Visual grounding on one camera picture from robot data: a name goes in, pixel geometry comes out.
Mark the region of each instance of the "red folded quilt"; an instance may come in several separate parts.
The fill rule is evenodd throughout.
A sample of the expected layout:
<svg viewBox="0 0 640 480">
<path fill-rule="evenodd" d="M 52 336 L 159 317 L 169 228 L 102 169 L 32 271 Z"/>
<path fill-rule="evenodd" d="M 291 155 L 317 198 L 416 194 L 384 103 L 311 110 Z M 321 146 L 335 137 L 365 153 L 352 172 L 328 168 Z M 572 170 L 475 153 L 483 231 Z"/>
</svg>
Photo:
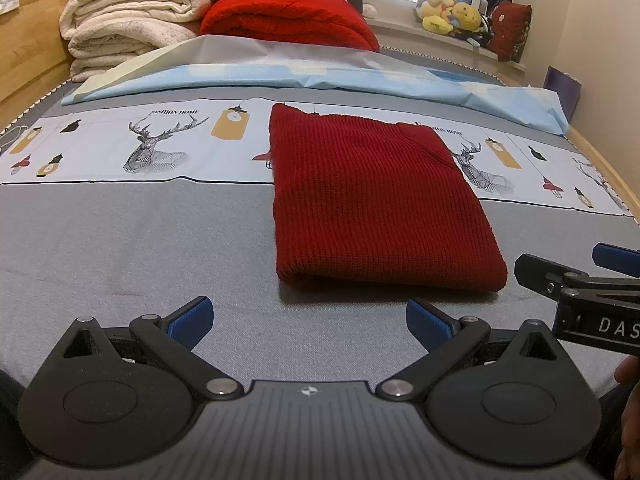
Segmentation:
<svg viewBox="0 0 640 480">
<path fill-rule="evenodd" d="M 269 131 L 283 282 L 318 288 L 338 278 L 478 292 L 505 285 L 482 206 L 428 126 L 276 104 Z"/>
<path fill-rule="evenodd" d="M 344 0 L 218 0 L 200 34 L 380 50 L 367 22 Z"/>
</svg>

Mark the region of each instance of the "gray ridged panel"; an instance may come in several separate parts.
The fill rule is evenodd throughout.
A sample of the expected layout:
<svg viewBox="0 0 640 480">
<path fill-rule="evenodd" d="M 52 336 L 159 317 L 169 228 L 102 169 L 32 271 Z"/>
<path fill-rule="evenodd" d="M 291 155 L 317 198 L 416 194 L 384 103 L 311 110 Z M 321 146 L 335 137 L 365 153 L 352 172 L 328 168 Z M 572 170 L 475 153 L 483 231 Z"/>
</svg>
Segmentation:
<svg viewBox="0 0 640 480">
<path fill-rule="evenodd" d="M 317 389 L 305 395 L 309 386 Z M 480 465 L 434 438 L 417 410 L 363 382 L 258 381 L 208 404 L 189 433 L 145 462 L 81 471 L 39 461 L 27 480 L 594 480 L 577 462 L 544 471 Z"/>
</svg>

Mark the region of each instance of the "metal bolt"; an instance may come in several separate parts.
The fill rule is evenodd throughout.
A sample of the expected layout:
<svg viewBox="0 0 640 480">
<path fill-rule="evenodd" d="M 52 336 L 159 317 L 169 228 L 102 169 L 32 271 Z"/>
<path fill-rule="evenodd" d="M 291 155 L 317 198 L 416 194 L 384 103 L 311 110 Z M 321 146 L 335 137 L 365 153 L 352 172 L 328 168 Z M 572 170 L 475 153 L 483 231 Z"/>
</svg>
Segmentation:
<svg viewBox="0 0 640 480">
<path fill-rule="evenodd" d="M 228 395 L 232 394 L 238 389 L 238 383 L 233 379 L 226 377 L 220 377 L 212 379 L 207 383 L 207 390 L 216 395 Z"/>
<path fill-rule="evenodd" d="M 393 397 L 402 397 L 410 394 L 414 386 L 402 379 L 391 379 L 382 383 L 382 391 Z"/>
</svg>

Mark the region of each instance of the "human hand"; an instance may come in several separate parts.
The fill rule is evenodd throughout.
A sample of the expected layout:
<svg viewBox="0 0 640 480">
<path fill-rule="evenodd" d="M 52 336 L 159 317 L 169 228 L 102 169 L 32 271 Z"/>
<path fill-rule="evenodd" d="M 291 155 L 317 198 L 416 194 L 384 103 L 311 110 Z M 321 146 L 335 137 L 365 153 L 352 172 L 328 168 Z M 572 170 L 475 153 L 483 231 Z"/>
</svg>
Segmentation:
<svg viewBox="0 0 640 480">
<path fill-rule="evenodd" d="M 622 452 L 616 462 L 614 480 L 640 479 L 640 358 L 629 356 L 614 373 L 620 384 L 636 384 L 620 420 Z"/>
</svg>

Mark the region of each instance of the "purple object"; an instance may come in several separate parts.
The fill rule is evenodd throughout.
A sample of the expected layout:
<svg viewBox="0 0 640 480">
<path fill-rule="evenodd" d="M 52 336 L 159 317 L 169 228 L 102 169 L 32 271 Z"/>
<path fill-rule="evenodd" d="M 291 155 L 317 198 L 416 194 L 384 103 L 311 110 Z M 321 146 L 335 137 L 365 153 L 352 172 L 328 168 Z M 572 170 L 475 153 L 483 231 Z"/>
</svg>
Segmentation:
<svg viewBox="0 0 640 480">
<path fill-rule="evenodd" d="M 553 90 L 558 94 L 566 120 L 571 121 L 575 107 L 578 104 L 578 99 L 580 98 L 580 89 L 582 88 L 580 82 L 570 75 L 560 72 L 557 68 L 550 66 L 546 71 L 545 83 L 542 85 L 542 88 Z"/>
</svg>

